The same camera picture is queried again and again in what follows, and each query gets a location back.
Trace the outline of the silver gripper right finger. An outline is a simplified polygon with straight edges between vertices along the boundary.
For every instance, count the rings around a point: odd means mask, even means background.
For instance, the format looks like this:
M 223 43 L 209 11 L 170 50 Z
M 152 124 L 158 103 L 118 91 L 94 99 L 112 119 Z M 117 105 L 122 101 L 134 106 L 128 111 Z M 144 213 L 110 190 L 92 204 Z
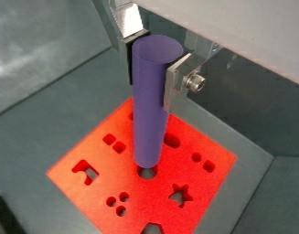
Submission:
M 164 79 L 164 110 L 174 110 L 174 98 L 184 98 L 190 91 L 197 93 L 204 85 L 205 78 L 200 69 L 205 62 L 223 49 L 212 40 L 196 35 L 190 30 L 184 37 L 185 54 L 166 68 Z

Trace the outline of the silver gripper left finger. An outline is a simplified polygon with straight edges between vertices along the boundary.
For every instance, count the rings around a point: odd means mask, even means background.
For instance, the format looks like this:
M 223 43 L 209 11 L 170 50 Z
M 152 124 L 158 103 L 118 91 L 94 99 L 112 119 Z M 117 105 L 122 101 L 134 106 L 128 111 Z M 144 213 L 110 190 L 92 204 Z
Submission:
M 149 31 L 142 26 L 138 7 L 130 0 L 108 0 L 109 12 L 117 29 L 122 74 L 132 83 L 132 45 Z

